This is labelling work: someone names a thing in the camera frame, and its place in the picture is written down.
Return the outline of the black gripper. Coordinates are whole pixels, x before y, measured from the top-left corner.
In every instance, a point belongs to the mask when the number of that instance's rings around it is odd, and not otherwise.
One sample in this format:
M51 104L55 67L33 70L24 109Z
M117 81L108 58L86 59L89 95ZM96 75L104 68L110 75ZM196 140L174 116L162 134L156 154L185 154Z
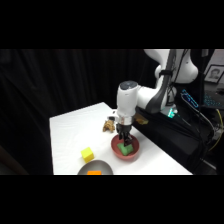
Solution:
M119 136L119 140L124 143L125 147L132 143L132 137L130 134L126 135L126 137L124 138L124 133L130 133L131 129L131 125L122 125L120 123L116 124L116 130Z

